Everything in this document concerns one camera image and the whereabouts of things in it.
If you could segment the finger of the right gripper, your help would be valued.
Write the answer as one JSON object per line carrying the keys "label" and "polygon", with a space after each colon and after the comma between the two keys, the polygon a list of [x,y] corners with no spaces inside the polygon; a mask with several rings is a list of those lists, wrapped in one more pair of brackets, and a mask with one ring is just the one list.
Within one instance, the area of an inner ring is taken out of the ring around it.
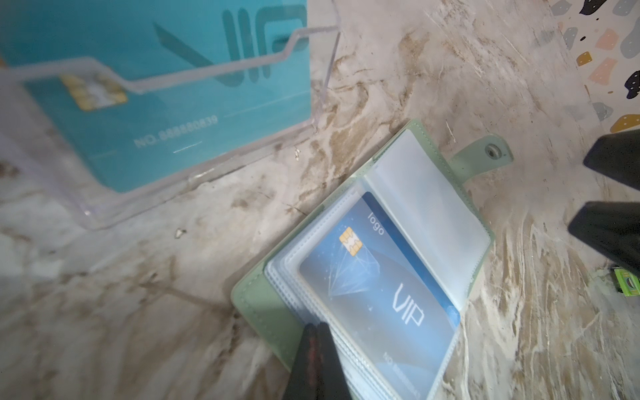
{"label": "finger of the right gripper", "polygon": [[587,202],[568,225],[568,231],[639,276],[639,203]]}
{"label": "finger of the right gripper", "polygon": [[601,136],[583,165],[630,188],[639,190],[639,130]]}

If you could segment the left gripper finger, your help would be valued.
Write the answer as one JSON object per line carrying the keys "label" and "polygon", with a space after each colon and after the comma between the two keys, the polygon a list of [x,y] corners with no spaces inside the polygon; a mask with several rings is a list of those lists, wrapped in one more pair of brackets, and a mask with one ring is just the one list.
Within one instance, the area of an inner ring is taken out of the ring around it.
{"label": "left gripper finger", "polygon": [[327,323],[307,324],[283,399],[351,399],[338,350]]}

